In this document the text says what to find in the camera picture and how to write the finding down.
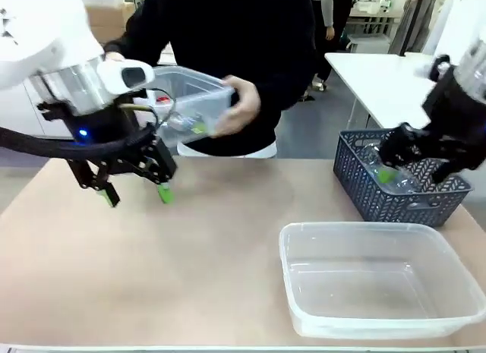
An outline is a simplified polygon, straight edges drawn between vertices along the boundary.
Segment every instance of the transparent bin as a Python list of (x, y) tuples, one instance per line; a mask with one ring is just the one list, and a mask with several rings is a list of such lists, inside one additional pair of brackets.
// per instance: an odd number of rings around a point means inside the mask
[(427, 226), (290, 224), (279, 247), (292, 323), (301, 336), (434, 338), (485, 318), (478, 283)]
[[(164, 90), (176, 100), (172, 115), (159, 130), (166, 146), (214, 134), (216, 123), (231, 105), (232, 87), (218, 78), (179, 66), (156, 68), (155, 76), (146, 88)], [(149, 91), (149, 102), (161, 119), (172, 107), (163, 91)]]

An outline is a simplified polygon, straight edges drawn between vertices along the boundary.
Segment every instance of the gray plastic basket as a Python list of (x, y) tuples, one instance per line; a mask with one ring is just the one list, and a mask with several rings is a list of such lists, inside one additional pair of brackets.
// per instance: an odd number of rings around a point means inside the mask
[(471, 185), (459, 175), (451, 175), (441, 184), (435, 184), (431, 174), (442, 161), (424, 159), (406, 166), (419, 181), (421, 192), (387, 193), (365, 168), (358, 154), (367, 144), (385, 140), (389, 133), (390, 129), (341, 132), (334, 173), (342, 187), (367, 222), (443, 225), (472, 190)]

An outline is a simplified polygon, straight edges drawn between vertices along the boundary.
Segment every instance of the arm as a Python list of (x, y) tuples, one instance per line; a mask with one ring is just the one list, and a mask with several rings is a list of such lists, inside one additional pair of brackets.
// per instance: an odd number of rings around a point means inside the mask
[(161, 51), (169, 43), (166, 29), (170, 23), (169, 15), (168, 0), (145, 0), (128, 20), (125, 34), (108, 42), (105, 52), (118, 52), (126, 58), (155, 66)]
[(326, 27), (333, 26), (334, 2), (333, 0), (320, 0), (322, 8), (322, 16), (324, 18), (324, 25)]
[(273, 72), (255, 82), (263, 112), (293, 106), (315, 73), (314, 15), (311, 0), (279, 0), (277, 48), (267, 64)]

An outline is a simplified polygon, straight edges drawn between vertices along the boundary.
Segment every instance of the robotic arm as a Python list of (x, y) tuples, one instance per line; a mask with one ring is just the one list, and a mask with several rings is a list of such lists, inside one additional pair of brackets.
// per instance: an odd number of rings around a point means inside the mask
[(423, 104), (431, 122), (423, 129), (401, 124), (380, 148), (385, 165), (397, 167), (425, 158), (443, 159), (432, 175), (440, 183), (463, 169), (477, 169), (486, 159), (486, 31), (458, 66), (438, 58), (430, 78), (437, 85)]
[[(43, 117), (61, 119), (75, 143), (40, 140), (0, 128), (0, 146), (68, 161), (82, 188), (120, 201), (110, 175), (136, 173), (163, 186), (176, 165), (155, 126), (140, 129), (130, 109), (146, 95), (153, 69), (139, 61), (104, 61), (82, 0), (0, 0), (0, 89), (28, 78)], [(89, 162), (98, 166), (94, 174)]]

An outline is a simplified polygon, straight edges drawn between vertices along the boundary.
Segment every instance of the gray floor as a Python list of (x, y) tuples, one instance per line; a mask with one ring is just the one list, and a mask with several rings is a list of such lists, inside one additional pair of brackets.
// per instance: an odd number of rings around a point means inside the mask
[[(346, 128), (354, 97), (332, 74), (328, 91), (313, 93), (314, 102), (303, 102), (282, 114), (276, 132), (279, 158), (333, 159), (339, 132)], [(46, 162), (0, 148), (0, 212)], [(465, 205), (486, 229), (486, 167), (465, 176), (475, 186)]]

